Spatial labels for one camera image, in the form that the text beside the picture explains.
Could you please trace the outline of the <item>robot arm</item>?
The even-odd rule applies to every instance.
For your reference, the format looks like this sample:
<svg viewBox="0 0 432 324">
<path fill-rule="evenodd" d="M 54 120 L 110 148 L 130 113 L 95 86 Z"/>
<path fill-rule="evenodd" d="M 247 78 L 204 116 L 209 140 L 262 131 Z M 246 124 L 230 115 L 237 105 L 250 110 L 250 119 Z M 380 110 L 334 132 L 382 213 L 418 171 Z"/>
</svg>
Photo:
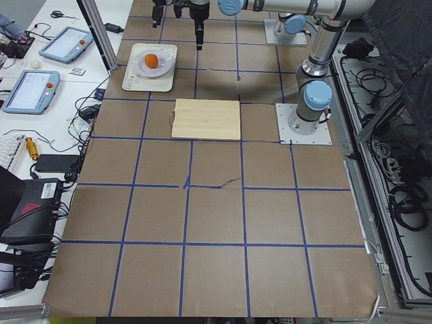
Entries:
<svg viewBox="0 0 432 324">
<path fill-rule="evenodd" d="M 333 96 L 325 83 L 329 62 L 348 21 L 360 17 L 371 8 L 373 1 L 218 1 L 225 16 L 236 16 L 242 10 L 269 11 L 278 14 L 275 21 L 277 38 L 296 34 L 306 23 L 307 16 L 320 15 L 321 23 L 308 57 L 296 70 L 300 106 L 294 119 L 301 126 L 318 123 Z"/>
<path fill-rule="evenodd" d="M 255 12 L 274 11 L 313 16 L 316 12 L 338 18 L 344 10 L 345 1 L 217 1 L 219 11 L 225 16 L 236 16 L 242 10 Z M 178 6 L 189 9 L 194 20 L 196 50 L 201 51 L 204 43 L 204 21 L 209 18 L 210 1 L 181 1 Z"/>
</svg>

